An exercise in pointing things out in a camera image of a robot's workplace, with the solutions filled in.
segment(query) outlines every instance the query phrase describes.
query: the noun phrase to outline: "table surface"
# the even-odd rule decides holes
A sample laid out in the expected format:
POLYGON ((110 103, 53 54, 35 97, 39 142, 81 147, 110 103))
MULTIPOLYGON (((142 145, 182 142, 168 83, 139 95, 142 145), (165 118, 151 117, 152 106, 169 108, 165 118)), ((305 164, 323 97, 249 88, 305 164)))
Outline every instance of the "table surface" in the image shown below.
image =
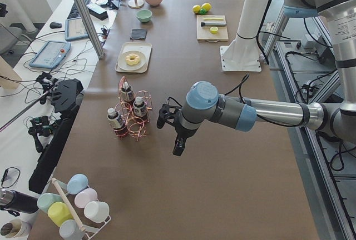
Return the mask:
MULTIPOLYGON (((221 43, 196 40, 192 6, 210 2, 211 14, 225 15, 229 43, 235 38, 244 0, 163 0, 152 21, 141 24, 123 0, 71 134, 55 170, 67 182, 83 173, 112 221, 98 239, 318 239, 288 133, 284 127, 257 123, 248 132, 204 122, 187 140, 181 157, 171 154, 176 133, 156 128, 167 96, 181 103, 191 85, 209 81, 220 93, 235 87, 245 72, 221 70, 221 43), (126 74, 134 91, 151 93, 148 136, 118 139, 106 111, 118 103, 121 73, 115 64, 131 29, 148 30, 149 68, 126 74)), ((267 66, 251 73, 243 95, 276 100, 267 66)), ((29 239, 61 239, 39 213, 29 239)))

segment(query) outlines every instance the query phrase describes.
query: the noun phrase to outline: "black thermos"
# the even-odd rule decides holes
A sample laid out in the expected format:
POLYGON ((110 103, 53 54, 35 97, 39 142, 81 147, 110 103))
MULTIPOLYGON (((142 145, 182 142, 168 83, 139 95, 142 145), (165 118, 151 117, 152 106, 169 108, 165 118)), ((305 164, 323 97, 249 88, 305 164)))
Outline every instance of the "black thermos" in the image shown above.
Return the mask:
POLYGON ((37 198, 15 190, 1 189, 0 209, 14 216, 19 216, 18 212, 34 213, 38 210, 37 198))

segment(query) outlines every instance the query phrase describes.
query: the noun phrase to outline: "office chair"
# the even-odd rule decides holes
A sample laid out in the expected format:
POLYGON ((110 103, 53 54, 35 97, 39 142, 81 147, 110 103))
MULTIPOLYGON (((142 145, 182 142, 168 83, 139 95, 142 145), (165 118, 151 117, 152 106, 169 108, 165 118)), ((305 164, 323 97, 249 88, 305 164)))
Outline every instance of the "office chair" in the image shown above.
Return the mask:
POLYGON ((4 53, 13 54, 11 48, 24 36, 22 29, 17 27, 4 27, 0 25, 0 55, 4 53))

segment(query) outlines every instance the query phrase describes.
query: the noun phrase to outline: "computer mouse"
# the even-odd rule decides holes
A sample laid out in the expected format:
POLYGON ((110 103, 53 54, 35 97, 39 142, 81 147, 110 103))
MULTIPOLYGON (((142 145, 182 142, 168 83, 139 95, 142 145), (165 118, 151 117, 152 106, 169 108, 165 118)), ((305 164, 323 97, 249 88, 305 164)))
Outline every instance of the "computer mouse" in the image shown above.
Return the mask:
POLYGON ((62 24, 60 22, 51 22, 50 29, 61 28, 62 24))

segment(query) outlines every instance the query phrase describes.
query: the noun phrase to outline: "mug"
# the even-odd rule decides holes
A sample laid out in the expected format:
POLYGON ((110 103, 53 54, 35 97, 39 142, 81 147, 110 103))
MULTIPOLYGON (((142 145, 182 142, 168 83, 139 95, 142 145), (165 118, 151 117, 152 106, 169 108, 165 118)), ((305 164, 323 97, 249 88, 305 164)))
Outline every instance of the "mug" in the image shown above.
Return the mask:
POLYGON ((93 188, 86 188, 82 192, 76 195, 74 204, 78 208, 85 208, 86 204, 91 201, 97 201, 98 194, 93 188))
POLYGON ((109 205, 101 201, 91 201, 84 208, 84 216, 96 223, 104 222, 109 216, 109 205))
POLYGON ((58 227, 68 219, 73 219, 71 212, 63 202, 55 202, 48 209, 47 215, 58 227))
POLYGON ((20 219, 13 219, 9 223, 3 225, 0 229, 0 234, 5 238, 23 237, 31 231, 31 224, 20 219))
POLYGON ((63 202, 59 194, 44 193, 37 200, 37 206, 44 213, 48 212, 48 209, 55 202, 63 202))
POLYGON ((74 175, 67 184, 67 191, 69 194, 77 194, 88 187, 88 178, 81 173, 74 175))
POLYGON ((85 232, 81 231, 74 219, 68 219, 60 227, 60 236, 64 240, 81 240, 85 232))

